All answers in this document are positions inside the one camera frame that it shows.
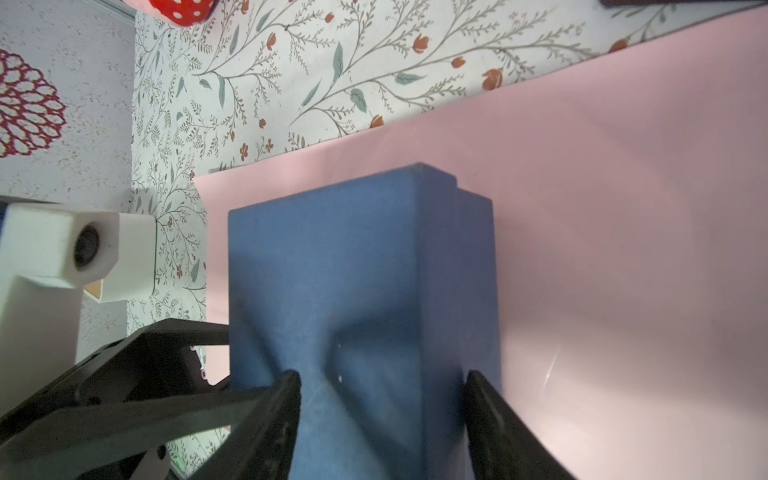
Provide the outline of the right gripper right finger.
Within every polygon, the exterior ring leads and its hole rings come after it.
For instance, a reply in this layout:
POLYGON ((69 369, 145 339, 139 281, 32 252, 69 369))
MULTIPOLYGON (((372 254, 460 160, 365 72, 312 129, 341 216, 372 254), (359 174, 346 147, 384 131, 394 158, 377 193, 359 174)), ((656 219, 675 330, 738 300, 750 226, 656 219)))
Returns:
POLYGON ((477 479, 574 479, 477 370, 464 384, 464 421, 477 479))

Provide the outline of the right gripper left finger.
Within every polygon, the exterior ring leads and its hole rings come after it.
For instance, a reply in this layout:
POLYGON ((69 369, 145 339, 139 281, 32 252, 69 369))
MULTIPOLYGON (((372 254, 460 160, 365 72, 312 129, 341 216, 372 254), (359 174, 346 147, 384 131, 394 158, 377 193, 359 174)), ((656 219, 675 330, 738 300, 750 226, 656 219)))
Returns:
POLYGON ((298 436, 301 378, 284 371, 256 394, 255 406, 237 424, 194 479, 286 479, 298 436))

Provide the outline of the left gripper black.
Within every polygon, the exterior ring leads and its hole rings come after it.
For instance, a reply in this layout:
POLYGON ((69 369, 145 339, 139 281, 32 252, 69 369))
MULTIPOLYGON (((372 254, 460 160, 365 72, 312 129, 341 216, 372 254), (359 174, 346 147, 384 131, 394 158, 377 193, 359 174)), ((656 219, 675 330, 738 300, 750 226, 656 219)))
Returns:
MULTIPOLYGON (((228 378, 211 385, 202 373, 195 346, 229 345, 229 327, 223 324, 165 319, 140 328, 123 340, 107 344, 66 370, 1 416, 1 452, 8 442, 33 423, 54 412, 123 405, 228 388, 228 378)), ((144 451, 109 460, 78 475, 59 472, 9 472, 13 460, 1 453, 1 479, 166 479, 171 455, 163 440, 144 451)))

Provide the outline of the blue gift box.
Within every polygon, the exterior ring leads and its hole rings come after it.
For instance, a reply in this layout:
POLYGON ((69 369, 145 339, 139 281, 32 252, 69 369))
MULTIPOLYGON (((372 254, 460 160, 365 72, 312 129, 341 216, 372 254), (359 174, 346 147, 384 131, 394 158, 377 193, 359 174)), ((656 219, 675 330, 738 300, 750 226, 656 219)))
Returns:
POLYGON ((468 479, 501 382, 492 202, 427 165, 232 210, 231 384, 301 378, 293 479, 468 479))

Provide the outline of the pink wrapping paper sheet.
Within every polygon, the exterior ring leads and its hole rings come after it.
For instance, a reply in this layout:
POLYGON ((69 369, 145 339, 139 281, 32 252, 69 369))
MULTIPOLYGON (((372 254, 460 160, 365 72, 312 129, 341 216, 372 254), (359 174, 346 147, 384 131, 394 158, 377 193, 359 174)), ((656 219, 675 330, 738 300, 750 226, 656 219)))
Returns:
POLYGON ((506 399, 587 479, 767 475, 767 10, 200 177, 233 209, 421 161, 494 203, 506 399))

